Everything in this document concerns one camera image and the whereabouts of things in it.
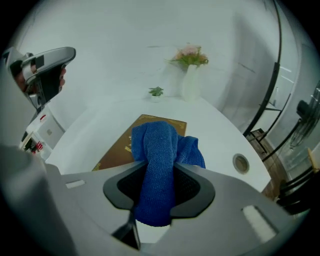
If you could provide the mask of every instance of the cutting board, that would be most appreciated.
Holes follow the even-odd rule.
[[[93,171],[103,170],[107,168],[122,166],[134,162],[131,154],[131,131],[133,127],[140,126],[148,122],[165,121],[172,125],[176,132],[185,136],[187,123],[168,118],[142,114],[133,124],[121,135],[121,137],[112,145],[112,147],[105,153],[99,163],[95,166]]]

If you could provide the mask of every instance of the blue microfiber cloth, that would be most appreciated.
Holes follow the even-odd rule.
[[[177,134],[165,121],[147,122],[132,129],[135,161],[148,161],[135,219],[154,227],[169,225],[175,203],[174,162],[206,168],[198,139]]]

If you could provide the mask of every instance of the pink flower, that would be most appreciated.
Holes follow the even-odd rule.
[[[197,54],[199,48],[201,48],[201,46],[188,44],[186,47],[184,47],[184,48],[181,50],[181,53],[182,53],[183,55]]]

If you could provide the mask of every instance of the flower vase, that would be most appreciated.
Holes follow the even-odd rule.
[[[189,65],[182,80],[181,96],[186,102],[192,102],[200,98],[199,67]]]

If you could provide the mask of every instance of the white table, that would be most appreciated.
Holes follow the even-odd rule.
[[[46,162],[56,165],[61,174],[90,172],[141,114],[187,122],[185,135],[199,139],[198,147],[208,170],[238,178],[259,192],[270,181],[268,171],[249,142],[202,98],[193,103],[178,97],[164,97],[159,103],[139,99],[92,107],[64,133]],[[247,158],[248,173],[236,171],[235,154]]]

